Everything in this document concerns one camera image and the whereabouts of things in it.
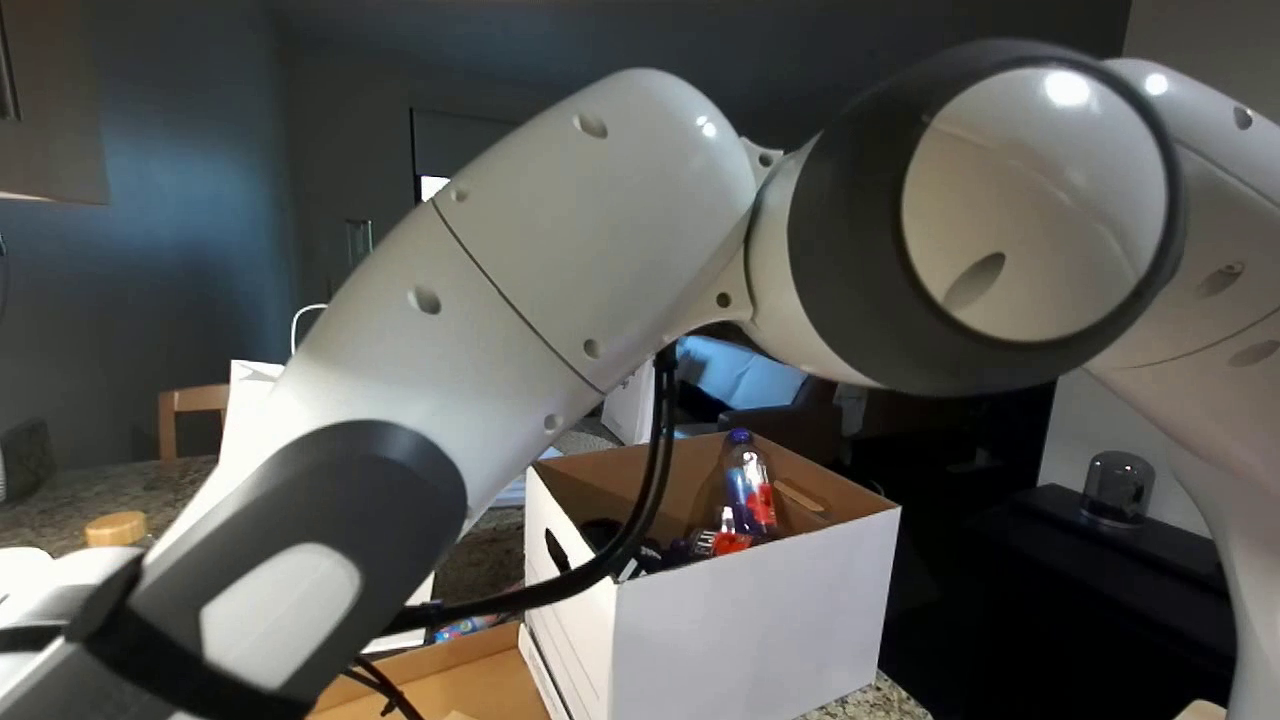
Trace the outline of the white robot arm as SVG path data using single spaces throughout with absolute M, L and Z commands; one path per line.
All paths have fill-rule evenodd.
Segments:
M 6 589 L 0 720 L 307 720 L 502 484 L 704 326 L 906 396 L 1091 371 L 1194 456 L 1227 720 L 1277 720 L 1277 201 L 1280 127 L 1153 60 L 958 45 L 795 151 L 613 74 L 377 244 L 150 550 Z

